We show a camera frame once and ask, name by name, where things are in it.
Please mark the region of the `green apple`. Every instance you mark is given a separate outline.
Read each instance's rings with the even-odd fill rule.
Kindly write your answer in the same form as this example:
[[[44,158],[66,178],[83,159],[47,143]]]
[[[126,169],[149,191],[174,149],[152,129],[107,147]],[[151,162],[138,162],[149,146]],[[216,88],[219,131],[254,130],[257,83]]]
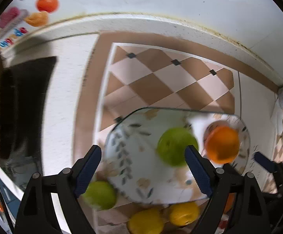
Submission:
[[[96,210],[109,210],[117,203],[117,191],[106,181],[91,182],[82,197]]]
[[[187,129],[170,128],[160,137],[156,152],[164,163],[172,167],[181,167],[186,164],[184,152],[189,145],[199,150],[197,139]]]

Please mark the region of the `orange mandarin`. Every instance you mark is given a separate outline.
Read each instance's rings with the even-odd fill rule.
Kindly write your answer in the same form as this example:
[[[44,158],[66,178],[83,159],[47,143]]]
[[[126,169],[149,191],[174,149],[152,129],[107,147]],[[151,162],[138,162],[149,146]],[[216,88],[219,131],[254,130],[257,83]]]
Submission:
[[[228,199],[227,199],[224,211],[223,211],[224,214],[227,214],[232,209],[234,205],[235,197],[236,197],[236,193],[229,193]]]
[[[239,153],[239,146],[238,132],[228,126],[214,128],[205,141],[207,157],[217,164],[231,163]]]

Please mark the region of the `yellow lemon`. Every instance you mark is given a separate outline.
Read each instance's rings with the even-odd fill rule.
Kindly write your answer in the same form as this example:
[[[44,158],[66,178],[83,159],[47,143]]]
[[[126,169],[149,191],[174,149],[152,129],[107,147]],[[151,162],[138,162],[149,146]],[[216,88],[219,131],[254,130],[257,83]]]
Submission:
[[[159,234],[164,229],[165,221],[157,209],[147,209],[134,214],[127,227],[132,234]]]
[[[169,207],[168,219],[175,226],[186,226],[195,222],[200,215],[196,202],[173,204]]]

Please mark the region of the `floral white glass plate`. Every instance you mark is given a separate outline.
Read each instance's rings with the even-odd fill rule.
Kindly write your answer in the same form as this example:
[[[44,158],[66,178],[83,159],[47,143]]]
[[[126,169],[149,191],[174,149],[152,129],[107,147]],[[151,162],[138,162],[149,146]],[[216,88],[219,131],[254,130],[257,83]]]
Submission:
[[[231,166],[243,174],[249,159],[250,137],[237,115],[179,108],[145,107],[119,121],[107,135],[103,162],[108,181],[127,199],[143,204],[175,204],[206,198],[187,164],[171,166],[157,153],[161,137],[171,129],[185,129],[197,140],[197,151],[207,156],[205,141],[219,126],[239,137],[239,152]]]

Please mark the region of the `black gas stove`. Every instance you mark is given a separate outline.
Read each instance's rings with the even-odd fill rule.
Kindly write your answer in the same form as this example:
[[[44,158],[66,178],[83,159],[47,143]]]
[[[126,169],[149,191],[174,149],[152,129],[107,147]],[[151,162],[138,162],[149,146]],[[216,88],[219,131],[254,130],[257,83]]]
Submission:
[[[56,56],[3,70],[0,79],[0,167],[22,191],[42,172],[41,129]]]

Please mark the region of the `checkered brown counter mat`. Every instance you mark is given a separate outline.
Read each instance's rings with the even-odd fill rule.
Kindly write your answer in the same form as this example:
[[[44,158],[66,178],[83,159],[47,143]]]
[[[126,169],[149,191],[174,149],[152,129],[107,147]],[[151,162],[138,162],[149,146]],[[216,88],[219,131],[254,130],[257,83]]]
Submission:
[[[150,33],[103,33],[78,102],[74,158],[93,144],[103,146],[116,119],[148,106],[239,115],[250,133],[251,152],[272,157],[277,89],[252,62],[195,42]]]

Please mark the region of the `colourful fruit wall sticker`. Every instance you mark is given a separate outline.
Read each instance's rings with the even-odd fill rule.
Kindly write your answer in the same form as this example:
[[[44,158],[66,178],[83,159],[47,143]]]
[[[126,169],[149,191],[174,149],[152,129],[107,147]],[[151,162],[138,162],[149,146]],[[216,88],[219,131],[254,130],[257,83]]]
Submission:
[[[14,45],[30,31],[50,23],[59,0],[14,0],[0,15],[0,51]]]

